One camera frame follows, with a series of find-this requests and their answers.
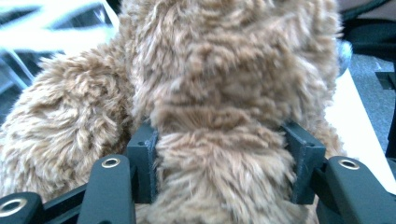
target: stuffed animal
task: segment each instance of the stuffed animal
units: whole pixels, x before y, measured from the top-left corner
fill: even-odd
[[[315,222],[289,202],[280,125],[341,153],[326,121],[338,73],[333,0],[125,0],[107,44],[58,55],[0,132],[0,196],[44,201],[88,181],[146,119],[160,134],[159,195],[139,223]]]

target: tan fur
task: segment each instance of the tan fur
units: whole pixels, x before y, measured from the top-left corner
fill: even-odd
[[[315,222],[288,202],[279,126],[342,153],[324,118],[338,15],[333,0],[125,0],[114,39],[44,62],[0,132],[0,195],[54,198],[88,180],[150,119],[159,196],[139,223]]]

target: desk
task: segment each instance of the desk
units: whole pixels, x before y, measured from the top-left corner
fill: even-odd
[[[388,192],[396,194],[396,181],[349,70],[336,83],[334,104],[326,110],[327,121],[337,129],[348,157],[364,163]]]

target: teddy bear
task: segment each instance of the teddy bear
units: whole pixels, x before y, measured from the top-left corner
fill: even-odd
[[[342,153],[325,119],[338,74],[333,0],[124,0],[118,33],[44,60],[0,131],[0,196],[51,200],[159,132],[158,197],[138,223],[313,223],[289,202],[298,122]]]

